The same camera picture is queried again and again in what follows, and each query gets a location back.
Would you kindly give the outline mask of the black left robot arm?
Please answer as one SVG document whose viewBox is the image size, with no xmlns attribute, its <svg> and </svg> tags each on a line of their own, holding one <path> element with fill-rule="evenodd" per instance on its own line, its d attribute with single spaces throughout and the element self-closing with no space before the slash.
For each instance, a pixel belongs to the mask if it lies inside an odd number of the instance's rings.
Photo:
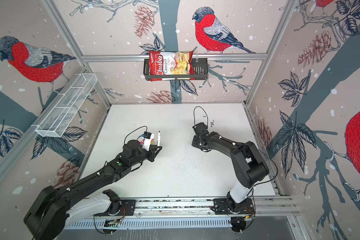
<svg viewBox="0 0 360 240">
<path fill-rule="evenodd" d="M 120 198 L 112 190 L 105 190 L 100 197 L 89 199 L 97 190 L 113 184 L 141 166 L 145 160 L 153 162 L 161 146 L 149 145 L 143 149 L 140 142 L 130 140 L 123 151 L 91 175 L 59 188 L 44 188 L 30 207 L 24 223 L 35 240 L 52 240 L 62 230 L 88 216 L 106 212 L 110 207 L 119 212 Z"/>
</svg>

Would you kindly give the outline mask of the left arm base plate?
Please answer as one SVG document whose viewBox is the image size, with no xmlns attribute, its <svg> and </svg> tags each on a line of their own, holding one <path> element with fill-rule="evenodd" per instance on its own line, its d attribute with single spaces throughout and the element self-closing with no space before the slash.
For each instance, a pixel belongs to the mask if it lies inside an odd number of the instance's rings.
<svg viewBox="0 0 360 240">
<path fill-rule="evenodd" d="M 104 213 L 95 214 L 96 217 L 114 217 L 114 216 L 133 216 L 136 206 L 136 200 L 121 199 L 117 203 L 111 203 L 110 207 Z"/>
</svg>

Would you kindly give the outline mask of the black wall basket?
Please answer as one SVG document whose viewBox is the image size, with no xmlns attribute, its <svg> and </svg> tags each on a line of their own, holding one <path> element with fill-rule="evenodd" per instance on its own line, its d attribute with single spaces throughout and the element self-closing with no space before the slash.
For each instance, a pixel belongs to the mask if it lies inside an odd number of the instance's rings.
<svg viewBox="0 0 360 240">
<path fill-rule="evenodd" d="M 160 79 L 161 81 L 169 80 L 206 80 L 209 74 L 208 59 L 207 58 L 193 58 L 191 65 L 193 67 L 193 75 L 151 75 L 151 68 L 149 65 L 149 59 L 144 61 L 143 74 L 147 81 L 153 81 L 153 79 Z"/>
</svg>

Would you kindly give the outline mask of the white red whiteboard marker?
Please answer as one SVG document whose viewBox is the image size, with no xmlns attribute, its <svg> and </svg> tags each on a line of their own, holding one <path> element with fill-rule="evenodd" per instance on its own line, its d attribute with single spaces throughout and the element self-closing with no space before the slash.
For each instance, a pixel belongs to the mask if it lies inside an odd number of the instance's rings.
<svg viewBox="0 0 360 240">
<path fill-rule="evenodd" d="M 161 146 L 161 131 L 158 132 L 158 137 L 157 137 L 157 146 Z"/>
</svg>

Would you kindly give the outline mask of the red cassava chips bag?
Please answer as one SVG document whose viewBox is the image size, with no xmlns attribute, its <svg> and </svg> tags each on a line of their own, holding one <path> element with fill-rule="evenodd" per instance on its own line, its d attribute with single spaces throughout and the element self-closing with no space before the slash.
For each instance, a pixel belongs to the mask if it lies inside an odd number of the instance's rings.
<svg viewBox="0 0 360 240">
<path fill-rule="evenodd" d="M 190 52 L 158 52 L 149 51 L 148 81 L 163 81 L 163 76 L 193 75 L 193 51 Z"/>
</svg>

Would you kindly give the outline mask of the aluminium mounting rail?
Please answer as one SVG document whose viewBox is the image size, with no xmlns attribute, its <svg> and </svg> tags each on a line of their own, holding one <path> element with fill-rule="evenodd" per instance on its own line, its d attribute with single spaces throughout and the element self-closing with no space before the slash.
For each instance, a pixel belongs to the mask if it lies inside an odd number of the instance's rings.
<svg viewBox="0 0 360 240">
<path fill-rule="evenodd" d="M 136 200 L 133 216 L 96 217 L 95 214 L 104 213 L 116 201 L 111 202 L 107 197 L 85 199 L 67 211 L 59 212 L 59 218 L 65 225 L 88 219 L 90 217 L 115 219 L 122 218 L 204 218 L 204 217 L 244 217 L 253 219 L 260 216 L 299 216 L 295 204 L 287 197 L 259 197 L 252 199 L 255 209 L 254 215 L 228 214 L 216 215 L 211 207 L 213 199 L 207 198 L 161 198 L 161 199 L 132 199 Z"/>
</svg>

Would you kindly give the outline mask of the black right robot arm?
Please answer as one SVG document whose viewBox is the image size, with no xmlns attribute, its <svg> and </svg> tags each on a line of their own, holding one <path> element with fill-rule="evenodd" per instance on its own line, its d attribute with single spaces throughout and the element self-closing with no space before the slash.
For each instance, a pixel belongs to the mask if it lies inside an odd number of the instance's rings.
<svg viewBox="0 0 360 240">
<path fill-rule="evenodd" d="M 229 191 L 228 199 L 234 204 L 244 202 L 255 184 L 269 174 L 269 168 L 256 145 L 251 141 L 235 142 L 216 132 L 209 132 L 204 123 L 194 125 L 193 130 L 194 148 L 203 152 L 218 151 L 231 159 L 237 182 Z"/>
</svg>

